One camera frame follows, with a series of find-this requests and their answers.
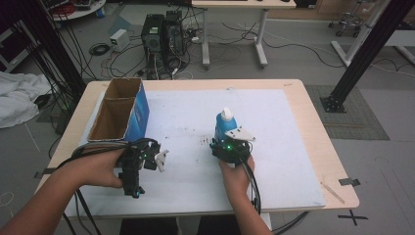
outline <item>floor mat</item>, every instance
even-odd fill
[[[357,140],[390,140],[375,114],[354,87],[344,102],[344,114],[326,113],[320,97],[328,97],[335,86],[306,85],[305,89],[330,138]]]

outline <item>white cloth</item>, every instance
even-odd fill
[[[0,128],[14,126],[39,114],[33,103],[51,90],[46,77],[0,71]]]

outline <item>cardboard box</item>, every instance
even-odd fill
[[[140,78],[113,78],[89,132],[88,141],[135,141],[146,135],[149,119]]]

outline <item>person's right arm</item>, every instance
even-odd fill
[[[253,157],[248,158],[248,164],[254,171]],[[272,234],[247,195],[250,181],[244,167],[241,164],[230,167],[224,161],[220,161],[219,165],[222,170],[226,195],[234,210],[241,234]]]

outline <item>blue bottle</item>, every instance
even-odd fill
[[[228,108],[224,108],[222,113],[216,116],[216,129],[214,132],[214,139],[221,143],[225,138],[225,132],[228,130],[238,128],[233,114]]]

